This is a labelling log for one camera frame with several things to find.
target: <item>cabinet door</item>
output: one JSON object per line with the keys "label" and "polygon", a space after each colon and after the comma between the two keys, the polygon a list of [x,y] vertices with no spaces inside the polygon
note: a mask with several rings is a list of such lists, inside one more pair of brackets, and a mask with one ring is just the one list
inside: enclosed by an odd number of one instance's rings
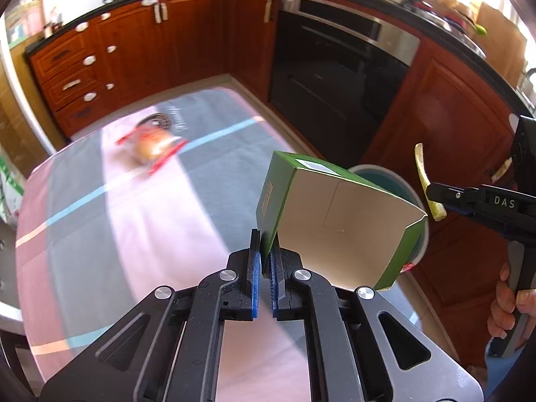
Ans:
{"label": "cabinet door", "polygon": [[160,20],[158,5],[136,2],[96,24],[118,107],[168,87]]}
{"label": "cabinet door", "polygon": [[229,0],[229,68],[267,102],[279,0]]}
{"label": "cabinet door", "polygon": [[223,0],[162,0],[172,86],[223,74]]}
{"label": "cabinet door", "polygon": [[[509,114],[509,107],[479,76],[455,56],[423,41],[362,162],[398,173],[425,201],[414,159],[414,146],[422,142],[432,181],[457,187],[491,185],[491,175],[510,155]],[[453,212],[444,221],[429,222],[427,253],[412,273],[461,363],[482,364],[490,298],[507,258],[505,240]]]}

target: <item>finger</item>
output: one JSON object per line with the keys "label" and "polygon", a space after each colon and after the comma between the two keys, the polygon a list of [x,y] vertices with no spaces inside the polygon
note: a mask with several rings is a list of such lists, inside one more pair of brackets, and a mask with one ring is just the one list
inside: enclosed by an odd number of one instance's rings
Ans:
{"label": "finger", "polygon": [[514,315],[504,311],[497,303],[497,299],[491,303],[491,315],[495,323],[503,330],[511,330],[516,324]]}
{"label": "finger", "polygon": [[502,265],[499,272],[499,278],[501,281],[506,281],[510,275],[510,265],[508,262]]}
{"label": "finger", "polygon": [[531,317],[529,321],[527,322],[527,326],[525,326],[525,330],[523,331],[523,338],[525,340],[528,340],[531,337],[535,326],[536,326],[536,319]]}
{"label": "finger", "polygon": [[516,306],[521,313],[536,317],[536,290],[521,290],[517,292]]}
{"label": "finger", "polygon": [[488,332],[492,337],[506,338],[506,332],[493,320],[493,316],[488,318]]}
{"label": "finger", "polygon": [[499,281],[495,293],[500,307],[507,313],[513,313],[516,308],[516,297],[510,287],[504,281]]}

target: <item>cutting board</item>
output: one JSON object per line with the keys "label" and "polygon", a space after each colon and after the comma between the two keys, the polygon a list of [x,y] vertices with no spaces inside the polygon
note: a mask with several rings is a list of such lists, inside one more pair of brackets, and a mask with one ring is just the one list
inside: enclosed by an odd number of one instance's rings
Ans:
{"label": "cutting board", "polygon": [[486,3],[480,6],[476,23],[488,34],[472,39],[486,53],[486,61],[515,88],[525,67],[527,39],[512,21]]}

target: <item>blue stripe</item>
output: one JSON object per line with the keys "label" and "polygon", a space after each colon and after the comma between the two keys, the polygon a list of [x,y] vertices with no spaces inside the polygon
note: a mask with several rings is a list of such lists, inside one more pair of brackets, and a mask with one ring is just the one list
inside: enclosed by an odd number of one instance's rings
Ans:
{"label": "blue stripe", "polygon": [[104,192],[105,192],[105,186],[100,186],[99,188],[95,189],[93,192],[88,193],[84,197],[81,197],[77,201],[73,202],[71,205],[67,206],[63,210],[56,213],[55,215],[49,217],[47,219],[47,226],[51,226],[53,223],[56,223],[57,221],[59,221],[61,218],[66,217],[68,214],[71,214],[72,212],[74,212],[77,208],[80,208],[83,205],[95,199],[96,197],[101,196]]}
{"label": "blue stripe", "polygon": [[201,145],[205,145],[206,143],[213,142],[216,139],[222,138],[223,136],[227,136],[229,134],[235,133],[238,130],[242,130],[242,128],[249,127],[250,125],[253,125],[257,122],[255,118],[249,118],[245,121],[239,122],[238,124],[231,125],[230,127],[224,128],[223,130],[218,130],[213,133],[207,134],[206,136],[203,136],[202,138],[192,140],[192,142],[188,142],[186,146],[180,151],[180,154],[186,153],[187,151],[197,148]]}
{"label": "blue stripe", "polygon": [[[192,142],[188,142],[186,146],[180,151],[180,153],[185,153],[191,149],[197,148],[201,145],[205,145],[206,143],[213,142],[216,139],[222,138],[224,136],[227,136],[229,134],[235,133],[239,130],[242,130],[243,128],[249,127],[250,125],[253,125],[257,122],[255,118],[249,118],[242,122],[239,122],[237,124],[231,125],[230,127],[224,128],[223,130],[218,130],[213,133],[207,134],[206,136],[203,136],[199,139],[192,140]],[[77,201],[73,202],[68,207],[64,208],[60,212],[56,213],[55,215],[49,217],[46,220],[47,226],[51,226],[53,223],[56,223],[60,219],[66,217],[67,215],[74,212],[76,209],[79,209],[83,205],[86,205],[88,202],[94,200],[95,198],[101,196],[106,192],[106,186],[101,186],[98,189],[95,189],[93,192],[88,193],[86,196],[81,197]]]}
{"label": "blue stripe", "polygon": [[75,335],[74,337],[69,337],[68,339],[66,339],[66,342],[71,349],[74,349],[77,347],[84,347],[93,343],[95,340],[97,340],[97,338],[103,335],[111,327],[112,327],[111,325],[108,325],[99,330],[87,332],[82,335]]}

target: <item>gripper handle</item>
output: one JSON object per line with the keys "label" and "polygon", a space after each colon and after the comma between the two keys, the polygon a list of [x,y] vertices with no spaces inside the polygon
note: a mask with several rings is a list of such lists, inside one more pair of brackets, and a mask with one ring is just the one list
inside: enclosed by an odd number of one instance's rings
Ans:
{"label": "gripper handle", "polygon": [[[535,289],[536,248],[526,247],[522,243],[511,241],[508,243],[508,261],[510,263],[508,287],[514,291],[516,297],[520,290]],[[516,350],[529,320],[529,315],[521,314],[516,308],[514,317],[516,323],[510,331],[506,331],[506,338],[495,337],[491,341],[489,350],[492,355],[507,358],[513,355]]]}

